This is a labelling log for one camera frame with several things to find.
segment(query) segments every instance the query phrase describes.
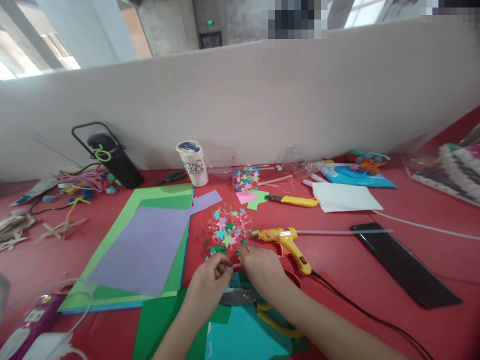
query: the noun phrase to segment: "smartphone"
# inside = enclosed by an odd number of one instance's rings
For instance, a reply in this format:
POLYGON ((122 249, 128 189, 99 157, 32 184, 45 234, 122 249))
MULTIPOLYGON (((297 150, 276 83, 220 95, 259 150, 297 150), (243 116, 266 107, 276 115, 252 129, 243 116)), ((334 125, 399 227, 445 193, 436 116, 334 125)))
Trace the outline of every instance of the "smartphone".
MULTIPOLYGON (((371 222, 352 226, 353 231, 380 230, 371 222)), ((420 305, 436 309, 462 304, 463 301, 433 275, 415 256, 389 233, 356 234, 400 286, 420 305)))

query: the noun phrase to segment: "yellow utility knife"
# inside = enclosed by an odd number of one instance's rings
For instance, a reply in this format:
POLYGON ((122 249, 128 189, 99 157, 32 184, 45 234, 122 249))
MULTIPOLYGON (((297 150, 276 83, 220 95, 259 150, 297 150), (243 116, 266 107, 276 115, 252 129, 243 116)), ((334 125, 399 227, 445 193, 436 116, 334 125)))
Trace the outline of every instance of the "yellow utility knife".
POLYGON ((290 205, 302 206, 304 208, 314 208, 319 204, 319 201, 316 197, 314 197, 313 199, 306 199, 304 197, 266 195, 265 199, 278 201, 290 205))

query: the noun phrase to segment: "purple device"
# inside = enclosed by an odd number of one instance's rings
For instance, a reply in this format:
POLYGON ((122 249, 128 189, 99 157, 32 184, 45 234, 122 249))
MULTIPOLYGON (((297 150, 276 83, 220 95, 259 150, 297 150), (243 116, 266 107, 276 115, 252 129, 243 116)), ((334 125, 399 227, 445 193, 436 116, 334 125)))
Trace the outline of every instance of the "purple device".
POLYGON ((54 327, 61 315, 57 310, 66 296, 64 293, 40 296, 23 322, 0 348, 0 359, 22 360, 37 337, 54 327))

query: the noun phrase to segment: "glue gun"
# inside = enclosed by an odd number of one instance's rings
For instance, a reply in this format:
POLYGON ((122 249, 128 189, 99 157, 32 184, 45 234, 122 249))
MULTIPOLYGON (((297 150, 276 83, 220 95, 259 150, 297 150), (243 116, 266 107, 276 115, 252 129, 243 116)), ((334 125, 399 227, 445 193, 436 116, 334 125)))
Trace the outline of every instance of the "glue gun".
POLYGON ((312 273, 312 267, 294 243, 294 240, 298 235, 293 227, 287 227, 286 231, 281 227, 260 230, 258 233, 252 234, 252 236, 257 236, 260 240, 265 242, 274 241, 282 244, 295 259, 298 271, 300 271, 302 275, 310 275, 312 273))

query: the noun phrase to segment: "light purple paper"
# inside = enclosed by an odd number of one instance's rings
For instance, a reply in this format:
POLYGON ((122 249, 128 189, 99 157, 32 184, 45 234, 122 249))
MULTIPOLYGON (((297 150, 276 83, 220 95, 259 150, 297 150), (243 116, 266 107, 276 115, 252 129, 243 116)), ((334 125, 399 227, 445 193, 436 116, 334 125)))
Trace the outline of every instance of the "light purple paper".
POLYGON ((187 211, 190 213, 190 215, 199 213, 202 210, 205 210, 206 208, 209 208, 212 205, 215 205, 221 201, 222 197, 219 195, 217 190, 213 190, 209 193, 206 193, 205 195, 194 197, 193 206, 187 211))
POLYGON ((220 201, 215 190, 194 198, 186 210, 139 207, 87 281, 159 298, 190 215, 220 201))

